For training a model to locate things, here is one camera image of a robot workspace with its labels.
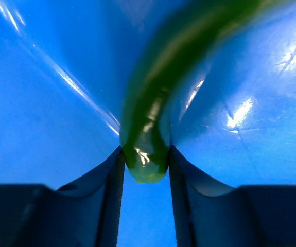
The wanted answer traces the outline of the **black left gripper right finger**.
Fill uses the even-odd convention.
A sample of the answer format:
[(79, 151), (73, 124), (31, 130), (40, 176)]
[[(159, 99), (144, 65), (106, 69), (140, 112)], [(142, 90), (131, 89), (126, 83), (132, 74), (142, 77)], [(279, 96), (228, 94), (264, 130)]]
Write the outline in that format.
[(296, 185), (231, 187), (171, 146), (178, 246), (296, 246)]

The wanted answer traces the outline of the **green chili pepper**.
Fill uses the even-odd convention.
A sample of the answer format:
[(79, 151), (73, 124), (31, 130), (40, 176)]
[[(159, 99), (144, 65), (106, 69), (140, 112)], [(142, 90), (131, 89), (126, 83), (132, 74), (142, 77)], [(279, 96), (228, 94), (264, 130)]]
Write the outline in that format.
[(139, 184), (160, 182), (168, 170), (167, 107), (186, 75), (221, 42), (285, 1), (190, 1), (156, 30), (135, 65), (121, 112), (125, 163)]

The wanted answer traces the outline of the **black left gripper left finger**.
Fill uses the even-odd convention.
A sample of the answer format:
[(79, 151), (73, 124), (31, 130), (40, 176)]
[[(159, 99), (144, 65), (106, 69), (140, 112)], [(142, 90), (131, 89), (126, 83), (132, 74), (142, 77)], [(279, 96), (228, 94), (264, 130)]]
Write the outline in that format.
[(124, 166), (118, 147), (57, 190), (0, 184), (0, 246), (116, 246)]

